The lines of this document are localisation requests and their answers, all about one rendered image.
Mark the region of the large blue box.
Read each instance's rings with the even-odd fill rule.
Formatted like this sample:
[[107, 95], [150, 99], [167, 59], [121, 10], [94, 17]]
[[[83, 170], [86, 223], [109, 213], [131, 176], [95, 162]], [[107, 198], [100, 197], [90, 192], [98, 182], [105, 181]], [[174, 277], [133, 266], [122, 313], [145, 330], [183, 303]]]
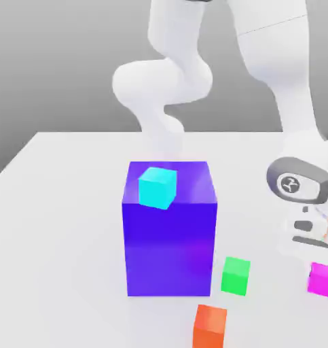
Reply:
[[[139, 203], [149, 167], [177, 172], [168, 209]], [[128, 167], [122, 221], [129, 296], [209, 296], [217, 197], [206, 162], [136, 162]]]

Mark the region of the small magenta cube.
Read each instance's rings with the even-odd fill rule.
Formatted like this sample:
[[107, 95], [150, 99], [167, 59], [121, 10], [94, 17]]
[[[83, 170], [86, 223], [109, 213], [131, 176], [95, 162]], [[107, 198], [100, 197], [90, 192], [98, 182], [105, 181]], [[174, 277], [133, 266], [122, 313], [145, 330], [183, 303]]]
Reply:
[[307, 291], [328, 297], [328, 265], [316, 262], [311, 264]]

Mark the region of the small cyan cube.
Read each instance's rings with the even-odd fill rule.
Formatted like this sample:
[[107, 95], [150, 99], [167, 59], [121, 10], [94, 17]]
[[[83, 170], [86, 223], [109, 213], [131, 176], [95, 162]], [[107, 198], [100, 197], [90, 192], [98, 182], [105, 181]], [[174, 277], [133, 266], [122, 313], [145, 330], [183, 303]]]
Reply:
[[177, 172], [149, 167], [139, 178], [139, 204], [167, 210], [177, 194]]

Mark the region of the small orange cube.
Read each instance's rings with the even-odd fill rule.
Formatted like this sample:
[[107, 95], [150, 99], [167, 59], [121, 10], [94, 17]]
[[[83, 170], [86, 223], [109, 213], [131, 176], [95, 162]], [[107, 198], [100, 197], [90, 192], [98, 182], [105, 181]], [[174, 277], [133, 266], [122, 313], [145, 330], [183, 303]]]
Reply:
[[194, 320], [192, 348], [223, 348], [227, 310], [199, 304]]

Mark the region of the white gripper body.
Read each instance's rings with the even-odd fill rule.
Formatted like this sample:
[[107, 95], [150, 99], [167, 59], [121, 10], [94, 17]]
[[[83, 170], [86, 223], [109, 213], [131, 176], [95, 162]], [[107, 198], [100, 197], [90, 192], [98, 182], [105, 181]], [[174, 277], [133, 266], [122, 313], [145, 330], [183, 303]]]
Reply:
[[328, 263], [328, 248], [299, 241], [294, 241], [291, 234], [278, 237], [278, 252], [285, 257], [292, 257], [302, 262]]

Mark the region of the small green cube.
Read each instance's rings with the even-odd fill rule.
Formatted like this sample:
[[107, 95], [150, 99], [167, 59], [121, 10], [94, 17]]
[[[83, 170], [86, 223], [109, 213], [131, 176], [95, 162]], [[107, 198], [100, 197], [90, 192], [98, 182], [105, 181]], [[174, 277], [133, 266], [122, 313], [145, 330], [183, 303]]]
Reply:
[[221, 291], [246, 296], [251, 262], [226, 257], [222, 272]]

